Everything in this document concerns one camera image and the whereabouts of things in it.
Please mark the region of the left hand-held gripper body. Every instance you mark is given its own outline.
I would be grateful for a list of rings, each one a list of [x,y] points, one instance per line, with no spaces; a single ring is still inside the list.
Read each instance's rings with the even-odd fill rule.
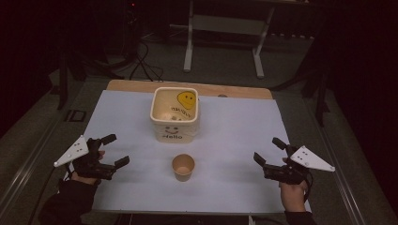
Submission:
[[[111,180],[115,165],[100,163],[100,139],[80,136],[75,143],[54,163],[55,167],[72,163],[73,169],[81,177]]]

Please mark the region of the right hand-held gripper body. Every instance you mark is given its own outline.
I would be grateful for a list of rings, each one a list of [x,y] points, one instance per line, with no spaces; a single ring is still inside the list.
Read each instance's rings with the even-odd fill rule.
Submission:
[[[335,171],[334,166],[327,163],[306,146],[297,148],[287,145],[284,150],[287,153],[287,159],[283,166],[263,165],[264,176],[267,179],[289,185],[298,185],[308,179],[310,169],[331,173]]]

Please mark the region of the cream bin with smiley face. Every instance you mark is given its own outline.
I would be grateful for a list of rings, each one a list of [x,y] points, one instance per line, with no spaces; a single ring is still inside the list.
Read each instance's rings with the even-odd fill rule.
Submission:
[[[164,113],[177,113],[186,120],[160,120]],[[149,116],[158,142],[191,143],[199,131],[198,92],[193,88],[160,87],[154,93]]]

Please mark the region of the brown paper cup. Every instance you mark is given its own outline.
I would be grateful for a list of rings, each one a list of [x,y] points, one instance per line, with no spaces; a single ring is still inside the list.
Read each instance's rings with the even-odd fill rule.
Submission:
[[[172,169],[177,181],[188,181],[191,178],[194,168],[195,161],[188,154],[180,154],[173,158]]]

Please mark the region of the person's left hand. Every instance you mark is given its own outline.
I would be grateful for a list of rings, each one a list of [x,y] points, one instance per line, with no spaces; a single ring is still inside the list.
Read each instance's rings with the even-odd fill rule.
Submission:
[[[100,180],[97,178],[87,178],[81,177],[77,172],[73,172],[71,175],[71,180],[85,183],[87,185],[97,186],[100,184]]]

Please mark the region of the person's right hand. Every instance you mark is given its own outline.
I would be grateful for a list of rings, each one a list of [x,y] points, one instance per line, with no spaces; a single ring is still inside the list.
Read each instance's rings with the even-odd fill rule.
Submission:
[[[287,212],[298,213],[306,211],[304,195],[307,192],[308,186],[305,181],[302,181],[298,185],[289,185],[280,182],[279,188],[282,204]]]

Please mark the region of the white table mat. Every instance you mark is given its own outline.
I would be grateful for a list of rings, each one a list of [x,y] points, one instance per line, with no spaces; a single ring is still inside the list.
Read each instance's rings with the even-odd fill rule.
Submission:
[[[105,146],[105,163],[125,156],[130,164],[99,185],[94,209],[107,212],[205,213],[261,215],[280,213],[277,182],[267,180],[253,160],[261,155],[278,165],[285,155],[273,143],[287,135],[273,100],[200,97],[200,129],[190,143],[155,138],[148,93],[105,91],[85,136],[114,133]],[[188,154],[195,161],[191,178],[176,180],[173,158]]]

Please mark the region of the black floor socket plate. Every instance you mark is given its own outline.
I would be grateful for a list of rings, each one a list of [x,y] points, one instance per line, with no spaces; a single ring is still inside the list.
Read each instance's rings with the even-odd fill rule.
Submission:
[[[83,122],[86,118],[86,111],[68,110],[65,122]]]

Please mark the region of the black metal stand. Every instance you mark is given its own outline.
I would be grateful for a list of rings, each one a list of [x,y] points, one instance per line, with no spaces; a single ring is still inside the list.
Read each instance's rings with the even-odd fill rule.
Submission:
[[[324,126],[323,113],[329,110],[326,102],[327,79],[330,74],[330,66],[321,50],[311,47],[305,54],[298,70],[293,78],[275,86],[271,91],[281,91],[293,84],[305,81],[301,89],[304,98],[312,98],[317,94],[315,119],[320,127]]]

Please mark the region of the small white scraps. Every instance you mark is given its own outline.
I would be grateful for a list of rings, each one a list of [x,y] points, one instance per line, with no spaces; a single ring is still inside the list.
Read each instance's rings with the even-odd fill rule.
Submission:
[[[177,113],[164,113],[161,115],[160,120],[164,121],[185,121],[186,119]]]

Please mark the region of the dark equipment tower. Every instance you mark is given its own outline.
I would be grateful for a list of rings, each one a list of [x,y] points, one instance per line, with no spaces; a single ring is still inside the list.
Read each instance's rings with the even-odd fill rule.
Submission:
[[[139,41],[139,19],[140,11],[137,0],[124,0],[126,2],[124,8],[124,42],[123,50],[126,60],[132,60],[137,51]]]

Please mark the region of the metal floor rail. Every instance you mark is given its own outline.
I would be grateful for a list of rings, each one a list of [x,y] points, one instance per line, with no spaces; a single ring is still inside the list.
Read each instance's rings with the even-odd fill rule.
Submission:
[[[313,111],[310,103],[305,103],[308,114],[311,116],[313,123],[316,126],[317,132],[321,136],[322,143],[326,147],[326,152],[329,157],[330,163],[334,166],[335,172],[333,173],[334,180],[336,182],[337,188],[339,189],[340,195],[344,202],[344,207],[349,215],[352,225],[366,225],[363,220],[363,216],[359,210],[357,201],[353,196],[351,186],[349,186],[344,171],[335,155],[334,148],[330,142],[328,133],[323,127],[321,127],[315,117],[315,112]]]
[[[0,140],[0,220],[7,216],[18,199],[59,122],[59,118],[40,125],[18,122]]]

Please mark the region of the white metal frame stand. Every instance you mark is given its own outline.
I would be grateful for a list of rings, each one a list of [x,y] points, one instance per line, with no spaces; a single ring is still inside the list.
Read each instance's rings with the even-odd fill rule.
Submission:
[[[193,31],[210,31],[222,32],[230,34],[241,34],[249,36],[258,36],[259,42],[256,47],[252,49],[253,62],[258,79],[264,79],[265,73],[261,61],[260,53],[263,44],[266,40],[268,29],[276,7],[271,7],[268,10],[267,17],[264,21],[247,20],[238,18],[218,17],[210,15],[202,15],[194,13],[194,3],[190,0],[189,4],[189,19],[188,19],[188,41],[185,52],[183,70],[185,72],[191,71],[191,60],[193,53]]]

